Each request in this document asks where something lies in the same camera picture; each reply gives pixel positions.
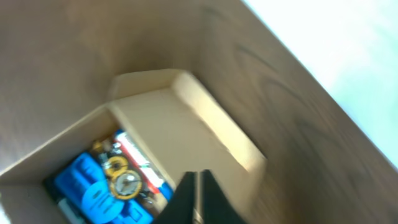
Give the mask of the blue plastic staple remover block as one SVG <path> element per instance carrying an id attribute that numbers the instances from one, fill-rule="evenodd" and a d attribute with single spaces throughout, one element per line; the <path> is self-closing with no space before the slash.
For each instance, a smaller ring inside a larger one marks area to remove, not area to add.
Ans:
<path id="1" fill-rule="evenodd" d="M 101 166 L 87 152 L 62 170 L 54 184 L 92 223 L 147 224 L 154 220 L 135 200 L 123 201 L 111 194 Z"/>

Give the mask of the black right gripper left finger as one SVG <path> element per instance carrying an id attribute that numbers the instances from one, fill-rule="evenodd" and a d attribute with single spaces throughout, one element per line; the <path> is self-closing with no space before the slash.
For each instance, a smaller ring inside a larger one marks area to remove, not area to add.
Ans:
<path id="1" fill-rule="evenodd" d="M 184 173 L 172 198 L 152 224 L 192 224 L 195 192 L 196 173 Z"/>

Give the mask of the black whiteboard marker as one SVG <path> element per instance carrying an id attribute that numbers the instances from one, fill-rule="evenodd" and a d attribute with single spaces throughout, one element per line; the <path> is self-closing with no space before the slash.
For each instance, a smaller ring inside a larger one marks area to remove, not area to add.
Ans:
<path id="1" fill-rule="evenodd" d="M 81 216 L 80 212 L 72 205 L 69 199 L 56 188 L 53 178 L 47 178 L 42 183 L 50 198 L 55 202 L 71 224 L 86 224 L 86 220 Z"/>

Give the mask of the blue whiteboard marker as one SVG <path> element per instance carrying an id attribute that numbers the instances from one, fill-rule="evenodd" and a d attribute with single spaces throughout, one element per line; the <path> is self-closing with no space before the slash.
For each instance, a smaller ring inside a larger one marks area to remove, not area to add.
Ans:
<path id="1" fill-rule="evenodd" d="M 150 191 L 155 194 L 162 194 L 169 202 L 174 194 L 173 188 L 154 163 L 141 151 L 132 137 L 126 131 L 119 129 L 114 134 L 114 141 L 121 145 L 121 152 L 141 172 Z"/>

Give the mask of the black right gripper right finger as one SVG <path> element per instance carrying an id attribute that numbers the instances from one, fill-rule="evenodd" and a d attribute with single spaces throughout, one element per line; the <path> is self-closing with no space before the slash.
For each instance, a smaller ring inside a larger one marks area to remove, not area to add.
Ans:
<path id="1" fill-rule="evenodd" d="M 205 224 L 247 224 L 235 211 L 210 170 L 201 172 L 201 211 Z"/>

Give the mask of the brown cardboard box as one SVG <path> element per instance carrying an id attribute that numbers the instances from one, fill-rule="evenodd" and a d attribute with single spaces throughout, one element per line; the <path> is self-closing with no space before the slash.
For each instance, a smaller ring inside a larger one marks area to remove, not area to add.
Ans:
<path id="1" fill-rule="evenodd" d="M 207 89 L 185 70 L 116 77 L 104 105 L 1 172 L 2 223 L 66 223 L 42 186 L 93 141 L 123 129 L 167 182 L 211 170 L 230 204 L 249 218 L 266 158 Z"/>

